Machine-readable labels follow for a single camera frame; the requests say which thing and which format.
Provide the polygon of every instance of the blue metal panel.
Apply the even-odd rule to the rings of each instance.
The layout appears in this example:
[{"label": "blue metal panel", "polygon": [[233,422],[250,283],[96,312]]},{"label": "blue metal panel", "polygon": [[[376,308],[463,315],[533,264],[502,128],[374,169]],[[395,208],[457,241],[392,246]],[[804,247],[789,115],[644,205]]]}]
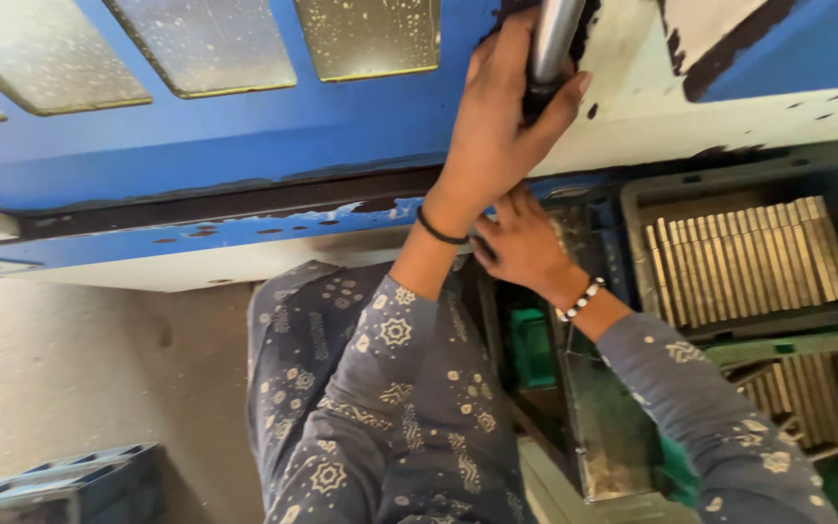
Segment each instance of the blue metal panel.
[{"label": "blue metal panel", "polygon": [[[608,180],[606,173],[573,175],[533,181],[536,196],[572,186],[593,186]],[[328,212],[297,213],[287,217],[258,217],[164,226],[0,245],[0,260],[41,264],[38,269],[63,268],[144,256],[169,255],[218,247],[297,239],[360,229],[402,226],[415,221],[421,196],[397,198],[396,207],[369,213],[353,212],[358,203]],[[320,222],[337,221],[336,224]]]},{"label": "blue metal panel", "polygon": [[498,0],[442,0],[435,71],[326,84],[316,77],[292,1],[272,1],[298,84],[181,100],[99,0],[77,3],[154,103],[39,117],[0,93],[8,117],[0,123],[2,211],[440,162],[467,60],[499,7]]},{"label": "blue metal panel", "polygon": [[838,0],[798,0],[697,101],[838,88]]}]

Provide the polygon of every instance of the hand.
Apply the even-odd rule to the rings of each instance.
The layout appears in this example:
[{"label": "hand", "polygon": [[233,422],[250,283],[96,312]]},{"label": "hand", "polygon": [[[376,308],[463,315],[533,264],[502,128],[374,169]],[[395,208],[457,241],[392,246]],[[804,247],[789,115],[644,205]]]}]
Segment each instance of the hand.
[{"label": "hand", "polygon": [[[475,226],[480,238],[471,239],[474,256],[487,272],[500,280],[506,280],[528,287],[551,302],[567,304],[570,294],[563,287],[574,286],[586,289],[587,273],[578,268],[562,251],[558,237],[548,220],[548,214],[529,191],[526,184],[519,184],[494,204],[497,222],[486,216],[478,218]],[[561,281],[570,285],[560,286]]]},{"label": "hand", "polygon": [[[507,18],[471,55],[448,160],[424,204],[429,221],[445,234],[463,236],[542,161],[577,116],[589,73],[573,75],[535,124],[524,126],[526,63],[538,16],[535,8]],[[574,66],[568,68],[573,73]]]}]

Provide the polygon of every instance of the green container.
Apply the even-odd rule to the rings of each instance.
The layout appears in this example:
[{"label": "green container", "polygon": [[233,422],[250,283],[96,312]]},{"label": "green container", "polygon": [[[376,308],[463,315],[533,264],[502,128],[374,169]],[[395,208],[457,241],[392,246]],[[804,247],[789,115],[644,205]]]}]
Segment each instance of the green container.
[{"label": "green container", "polygon": [[554,387],[557,370],[545,314],[536,308],[510,311],[509,334],[518,387],[521,390]]}]

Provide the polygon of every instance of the sleeve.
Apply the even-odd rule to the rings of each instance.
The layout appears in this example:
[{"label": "sleeve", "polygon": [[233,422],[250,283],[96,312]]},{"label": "sleeve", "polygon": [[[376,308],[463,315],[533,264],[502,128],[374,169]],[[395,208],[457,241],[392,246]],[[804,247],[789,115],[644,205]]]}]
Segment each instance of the sleeve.
[{"label": "sleeve", "polygon": [[401,400],[413,388],[437,304],[389,276],[361,313],[303,428],[267,523],[372,522]]},{"label": "sleeve", "polygon": [[635,313],[597,349],[659,430],[687,450],[701,477],[697,512],[705,523],[838,523],[797,443],[673,328]]}]

